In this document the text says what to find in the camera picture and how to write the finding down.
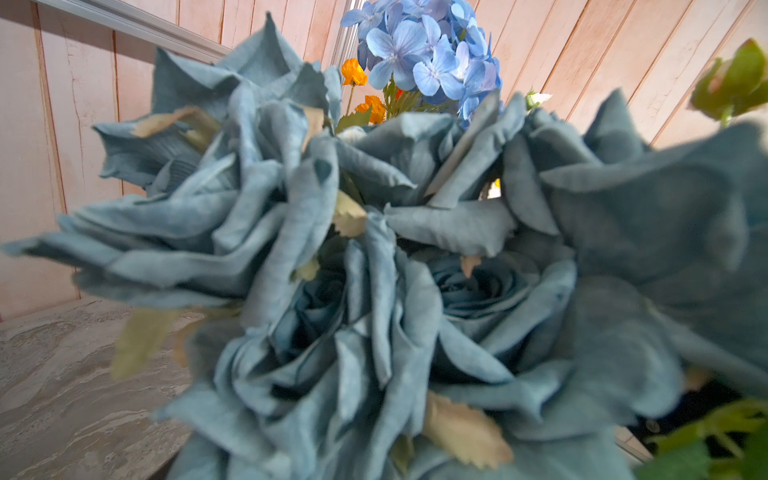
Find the dusty blue flower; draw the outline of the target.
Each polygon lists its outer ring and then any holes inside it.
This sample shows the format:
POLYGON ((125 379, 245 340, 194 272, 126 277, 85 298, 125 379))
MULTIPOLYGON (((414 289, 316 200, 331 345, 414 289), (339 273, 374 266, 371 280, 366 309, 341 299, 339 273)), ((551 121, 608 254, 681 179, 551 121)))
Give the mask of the dusty blue flower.
POLYGON ((171 479, 763 479, 767 131, 656 149, 614 91, 585 133, 495 91, 468 127, 344 127, 272 19, 159 50, 103 123, 142 189, 8 243, 130 304, 130 376, 187 309, 171 479))

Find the yellow poppy flower stem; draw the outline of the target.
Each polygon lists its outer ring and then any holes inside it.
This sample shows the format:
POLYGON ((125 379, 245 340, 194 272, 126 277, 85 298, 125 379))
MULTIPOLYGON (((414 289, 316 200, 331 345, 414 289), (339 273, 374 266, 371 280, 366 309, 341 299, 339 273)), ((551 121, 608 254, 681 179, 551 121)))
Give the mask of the yellow poppy flower stem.
POLYGON ((342 85, 350 87, 350 96, 346 108, 346 113, 349 113, 355 88, 365 86, 368 83, 368 76, 356 58, 350 58, 343 62, 341 75, 343 79, 342 85))

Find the blue hydrangea flower stem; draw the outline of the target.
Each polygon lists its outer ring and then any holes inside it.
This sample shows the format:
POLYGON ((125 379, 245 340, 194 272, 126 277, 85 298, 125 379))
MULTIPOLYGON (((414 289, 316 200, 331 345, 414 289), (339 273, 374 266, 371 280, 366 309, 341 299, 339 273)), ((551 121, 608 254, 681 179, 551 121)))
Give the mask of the blue hydrangea flower stem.
POLYGON ((387 119, 406 112, 449 113, 468 127, 502 85, 492 41, 467 1, 367 1, 345 13, 357 34, 355 57, 387 119))

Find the white ranunculus flower stem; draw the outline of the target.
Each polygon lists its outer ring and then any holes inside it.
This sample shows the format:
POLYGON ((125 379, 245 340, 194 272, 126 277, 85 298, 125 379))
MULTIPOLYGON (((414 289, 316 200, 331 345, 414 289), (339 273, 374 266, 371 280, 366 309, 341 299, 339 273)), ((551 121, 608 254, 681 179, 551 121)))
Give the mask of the white ranunculus flower stem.
POLYGON ((528 111, 532 111, 536 108, 539 108, 542 104, 546 103, 551 98, 551 94, 535 92, 531 90, 525 95, 526 109, 528 111))

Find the peach rose flower stem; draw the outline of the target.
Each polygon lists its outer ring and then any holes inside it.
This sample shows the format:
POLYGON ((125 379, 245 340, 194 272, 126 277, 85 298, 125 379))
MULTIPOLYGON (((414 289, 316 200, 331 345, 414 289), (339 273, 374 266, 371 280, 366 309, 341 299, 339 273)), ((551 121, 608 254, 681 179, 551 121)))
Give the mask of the peach rose flower stem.
POLYGON ((732 58, 717 57, 696 81, 688 108, 727 127, 736 117, 767 104, 767 55, 749 38, 732 58))

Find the orange gerbera flower stem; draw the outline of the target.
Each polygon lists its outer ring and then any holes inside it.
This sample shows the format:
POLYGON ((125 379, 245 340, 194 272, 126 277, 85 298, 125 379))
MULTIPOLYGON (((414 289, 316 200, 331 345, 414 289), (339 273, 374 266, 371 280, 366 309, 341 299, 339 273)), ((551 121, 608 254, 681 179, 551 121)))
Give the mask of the orange gerbera flower stem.
POLYGON ((387 109, 380 97, 366 95, 364 102, 355 107, 356 113, 368 116, 369 124, 381 124, 387 119, 387 109))

